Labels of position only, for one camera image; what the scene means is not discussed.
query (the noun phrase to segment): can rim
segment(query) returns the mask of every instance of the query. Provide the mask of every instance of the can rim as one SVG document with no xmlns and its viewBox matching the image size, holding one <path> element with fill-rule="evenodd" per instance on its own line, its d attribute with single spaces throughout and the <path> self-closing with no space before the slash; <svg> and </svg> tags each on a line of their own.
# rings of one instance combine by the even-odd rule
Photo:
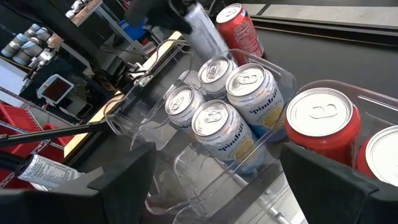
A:
<svg viewBox="0 0 398 224">
<path fill-rule="evenodd" d="M 169 95 L 169 97 L 167 98 L 167 100 L 166 100 L 166 102 L 165 102 L 165 106 L 166 106 L 165 111 L 166 111 L 167 114 L 169 114 L 169 115 L 177 115 L 177 114 L 182 113 L 183 111 L 185 111 L 185 109 L 188 108 L 188 106 L 187 106 L 186 108 L 184 108 L 183 110 L 181 110 L 181 111 L 178 112 L 178 113 L 172 113 L 171 110 L 170 110 L 169 104 L 171 103 L 171 100 L 172 100 L 177 94 L 179 94 L 179 93 L 180 93 L 181 91 L 183 91 L 183 90 L 189 90 L 189 91 L 192 93 L 192 94 L 190 95 L 190 97 L 189 97 L 189 104 L 188 104 L 188 106 L 192 103 L 193 94 L 195 94 L 195 92 L 193 91 L 193 88 L 190 87 L 190 86 L 181 86 L 181 87 L 178 87 L 178 88 L 176 88 L 173 92 L 171 92 L 171 94 Z"/>
<path fill-rule="evenodd" d="M 236 69 L 233 70 L 233 71 L 231 72 L 231 74 L 228 76 L 228 78 L 227 78 L 227 80 L 226 80 L 226 83 L 225 83 L 226 91 L 227 91 L 230 95 L 233 95 L 233 96 L 246 96 L 246 95 L 251 94 L 251 93 L 253 93 L 254 91 L 258 90 L 258 88 L 260 88 L 261 84 L 260 84 L 259 86 L 255 87 L 254 89 L 252 89 L 249 93 L 242 94 L 242 95 L 234 94 L 234 93 L 230 90 L 230 88 L 231 88 L 231 85 L 230 85 L 230 84 L 231 84 L 232 79 L 235 78 L 236 76 L 238 76 L 238 75 L 239 75 L 239 72 L 241 72 L 241 71 L 244 70 L 244 69 L 247 69 L 247 67 L 257 67 L 257 68 L 261 68 L 261 72 L 262 72 L 263 77 L 264 77 L 263 80 L 262 80 L 262 82 L 261 82 L 261 84 L 264 83 L 264 81 L 265 81 L 265 79 L 266 79 L 266 73 L 267 73 L 267 72 L 270 73 L 270 71 L 266 70 L 263 66 L 261 66 L 261 65 L 259 65 L 259 64 L 257 64 L 257 63 L 247 63 L 247 64 L 245 64 L 245 65 L 242 65 L 242 66 L 236 68 Z"/>
<path fill-rule="evenodd" d="M 331 94 L 333 96 L 336 96 L 336 97 L 340 98 L 343 101 L 343 103 L 349 107 L 347 117 L 344 120 L 343 124 L 341 124 L 339 128 L 337 128 L 333 131 L 330 131 L 329 133 L 316 134 L 316 133 L 308 133 L 306 131 L 302 131 L 295 125 L 294 121 L 292 120 L 292 118 L 294 117 L 293 109 L 295 108 L 295 105 L 300 100 L 304 99 L 305 97 L 310 96 L 312 94 L 317 94 L 317 93 L 326 93 L 326 94 Z M 335 134 L 335 133 L 341 131 L 343 128 L 345 128 L 347 126 L 347 124 L 351 121 L 352 117 L 353 117 L 353 103 L 351 102 L 351 100 L 344 93 L 342 93 L 338 90 L 332 89 L 332 88 L 325 88 L 325 87 L 312 88 L 312 89 L 305 90 L 305 91 L 299 93 L 292 99 L 292 101 L 289 103 L 289 105 L 287 106 L 287 109 L 286 109 L 286 118 L 287 118 L 287 122 L 289 123 L 289 126 L 292 127 L 296 132 L 306 135 L 306 136 L 310 136 L 310 137 L 324 137 L 324 136 L 329 136 L 331 134 Z"/>
<path fill-rule="evenodd" d="M 208 69 L 209 64 L 211 64 L 211 63 L 213 63 L 213 62 L 215 62 L 215 61 L 217 61 L 217 60 L 225 60 L 225 61 L 227 61 L 228 67 L 226 68 L 226 71 L 224 72 L 224 74 L 222 74 L 222 75 L 220 75 L 219 77 L 215 78 L 215 79 L 212 80 L 211 82 L 204 82 L 203 79 L 201 78 L 201 74 L 205 71 L 205 69 Z M 221 77 L 223 77 L 223 76 L 228 72 L 228 70 L 229 70 L 230 67 L 231 67 L 231 63 L 230 63 L 230 61 L 229 61 L 229 59 L 228 59 L 227 57 L 225 57 L 225 56 L 216 56 L 216 57 L 213 57 L 213 58 L 209 59 L 207 62 L 205 62 L 205 63 L 200 67 L 199 72 L 198 72 L 198 79 L 199 79 L 199 82 L 201 82 L 201 83 L 206 83 L 206 84 L 207 84 L 207 83 L 213 83 L 213 82 L 219 80 Z"/>
<path fill-rule="evenodd" d="M 238 6 L 239 10 L 234 12 L 234 13 L 232 13 L 231 15 L 233 15 L 233 16 L 228 15 L 228 16 L 231 16 L 229 19 L 221 20 L 221 16 L 223 16 L 223 18 L 225 18 L 227 16 L 227 15 L 225 15 L 225 13 L 227 13 L 226 11 L 228 9 L 232 8 L 232 7 L 235 7 L 235 6 Z M 239 15 L 239 13 L 242 11 L 242 9 L 243 9 L 243 7 L 242 7 L 242 5 L 240 3 L 230 4 L 229 6 L 225 7 L 223 10 L 221 10 L 220 13 L 218 13 L 218 15 L 216 16 L 216 22 L 219 23 L 219 24 L 223 24 L 223 23 L 229 22 L 232 19 L 234 19 L 237 15 Z"/>
<path fill-rule="evenodd" d="M 387 137 L 390 134 L 398 134 L 398 125 L 394 125 L 388 128 L 385 128 L 378 133 L 376 133 L 368 142 L 368 145 L 366 146 L 366 151 L 365 151 L 365 158 L 366 158 L 366 163 L 368 164 L 370 170 L 372 173 L 381 181 L 386 182 L 388 184 L 392 184 L 395 186 L 398 186 L 398 178 L 391 178 L 393 175 L 388 175 L 388 173 L 391 173 L 392 171 L 388 169 L 388 166 L 386 167 L 386 162 L 388 160 L 383 159 L 383 164 L 377 164 L 375 163 L 375 157 L 376 156 L 385 156 L 389 157 L 391 155 L 380 155 L 376 154 L 377 152 L 377 145 L 383 141 L 385 137 Z"/>
<path fill-rule="evenodd" d="M 212 105 L 212 104 L 215 104 L 215 103 L 221 103 L 221 104 L 224 105 L 225 108 L 227 109 L 227 118 L 226 118 L 226 121 L 224 122 L 224 124 L 223 124 L 219 129 L 217 129 L 216 131 L 211 132 L 211 134 L 200 134 L 200 133 L 198 133 L 198 132 L 197 132 L 197 127 L 196 127 L 196 120 L 197 120 L 197 118 L 198 118 L 200 112 L 202 112 L 207 106 Z M 227 121 L 228 121 L 228 118 L 229 118 L 229 107 L 228 107 L 228 104 L 226 104 L 226 103 L 225 103 L 224 101 L 222 101 L 222 100 L 210 100 L 210 101 L 207 101 L 206 103 L 202 104 L 202 105 L 196 110 L 195 114 L 193 114 L 193 117 L 192 117 L 192 130 L 193 130 L 193 132 L 194 132 L 195 134 L 197 134 L 197 135 L 199 135 L 199 136 L 211 136 L 211 135 L 217 133 L 219 130 L 221 130 L 221 129 L 225 126 L 225 124 L 226 124 Z"/>
</svg>

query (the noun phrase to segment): yellow label graphic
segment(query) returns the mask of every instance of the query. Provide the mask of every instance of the yellow label graphic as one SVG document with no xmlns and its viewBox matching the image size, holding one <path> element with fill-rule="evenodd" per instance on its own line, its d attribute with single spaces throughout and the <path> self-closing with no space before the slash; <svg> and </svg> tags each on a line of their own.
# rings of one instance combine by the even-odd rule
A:
<svg viewBox="0 0 398 224">
<path fill-rule="evenodd" d="M 278 120 L 280 113 L 282 112 L 283 105 L 277 105 L 274 109 L 272 109 L 267 116 L 262 120 L 262 125 L 268 129 L 272 128 L 273 125 Z"/>
<path fill-rule="evenodd" d="M 235 159 L 242 156 L 253 144 L 254 144 L 254 141 L 250 137 L 247 137 L 245 140 L 243 140 L 242 144 L 238 147 L 238 149 L 234 153 Z"/>
</svg>

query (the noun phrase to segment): red can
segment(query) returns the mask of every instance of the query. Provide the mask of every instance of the red can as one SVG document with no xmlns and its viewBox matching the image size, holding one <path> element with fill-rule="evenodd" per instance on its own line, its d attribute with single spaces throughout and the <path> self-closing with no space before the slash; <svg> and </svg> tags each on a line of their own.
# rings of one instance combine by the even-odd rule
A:
<svg viewBox="0 0 398 224">
<path fill-rule="evenodd" d="M 398 125 L 383 129 L 359 149 L 355 168 L 358 172 L 398 186 Z"/>
<path fill-rule="evenodd" d="M 314 88 L 298 94 L 290 102 L 285 128 L 296 144 L 351 166 L 361 115 L 342 92 Z"/>
<path fill-rule="evenodd" d="M 258 57 L 264 55 L 264 48 L 253 22 L 242 5 L 236 3 L 227 6 L 217 15 L 216 22 L 218 31 L 230 49 L 241 49 Z M 234 56 L 241 65 L 250 62 L 243 55 Z"/>
</svg>

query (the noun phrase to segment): monitor screen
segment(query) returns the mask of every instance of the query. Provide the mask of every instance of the monitor screen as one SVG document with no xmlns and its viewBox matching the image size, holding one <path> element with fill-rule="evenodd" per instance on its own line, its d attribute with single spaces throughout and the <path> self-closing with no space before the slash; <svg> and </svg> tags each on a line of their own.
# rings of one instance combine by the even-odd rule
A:
<svg viewBox="0 0 398 224">
<path fill-rule="evenodd" d="M 71 85 L 61 78 L 56 78 L 44 91 L 43 96 L 49 98 L 50 100 L 57 102 Z"/>
</svg>

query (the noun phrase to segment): clear plastic bin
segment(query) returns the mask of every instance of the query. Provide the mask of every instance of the clear plastic bin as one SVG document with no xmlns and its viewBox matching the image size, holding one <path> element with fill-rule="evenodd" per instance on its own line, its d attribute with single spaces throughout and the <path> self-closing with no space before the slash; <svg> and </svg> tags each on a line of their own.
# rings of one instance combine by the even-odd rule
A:
<svg viewBox="0 0 398 224">
<path fill-rule="evenodd" d="M 321 80 L 303 86 L 298 93 L 320 87 L 341 91 L 358 107 L 362 127 L 356 141 L 356 150 L 373 134 L 398 124 L 398 100 L 370 90 L 334 80 Z M 307 223 L 284 174 L 270 187 L 265 187 L 267 184 L 263 187 L 256 184 L 269 180 L 269 174 L 258 175 L 245 189 L 234 188 L 235 177 L 236 175 L 229 179 L 219 178 L 213 185 L 209 185 L 208 191 L 202 192 L 201 200 L 182 209 L 174 223 Z"/>
<path fill-rule="evenodd" d="M 277 81 L 284 98 L 284 106 L 295 95 L 296 79 L 283 68 L 238 49 L 229 50 L 223 55 L 231 58 L 246 58 L 246 60 L 258 63 L 268 69 Z M 194 71 L 198 71 L 201 66 L 201 63 L 195 63 L 199 61 L 198 58 L 195 59 L 195 56 L 193 58 L 182 57 L 179 60 L 178 64 L 184 65 L 183 70 L 188 69 L 189 64 L 184 63 L 188 61 L 193 62 L 192 70 Z M 283 131 L 284 113 L 281 113 L 272 131 L 266 133 L 252 148 L 228 167 L 197 143 L 195 139 L 177 129 L 169 121 L 164 110 L 165 99 L 176 87 L 191 85 L 200 90 L 197 73 L 183 73 L 181 76 L 177 76 L 176 73 L 170 74 L 169 72 L 167 76 L 178 79 L 175 79 L 171 88 L 162 89 L 162 96 L 153 106 L 148 106 L 146 102 L 143 102 L 145 99 L 137 97 L 135 89 L 132 89 L 117 105 L 115 111 L 106 116 L 116 134 L 132 138 L 132 150 L 142 141 L 156 143 L 158 154 L 154 181 L 146 200 L 146 206 L 150 212 L 176 214 L 182 208 L 203 202 L 206 199 L 208 199 L 207 202 L 213 200 L 216 203 L 212 203 L 210 207 L 204 209 L 209 212 L 215 211 L 246 188 L 254 189 L 252 192 L 257 193 L 253 202 L 264 192 L 265 203 L 272 203 L 280 194 L 289 194 L 287 183 L 281 176 L 281 165 L 276 160 L 279 156 L 279 143 L 267 141 L 273 133 Z M 133 106 L 128 108 L 126 105 L 131 105 L 132 101 L 137 103 L 133 103 Z M 236 174 L 240 164 L 252 159 L 252 155 L 255 155 L 257 150 L 264 150 L 264 147 L 267 149 L 267 157 L 255 172 L 247 175 Z"/>
</svg>

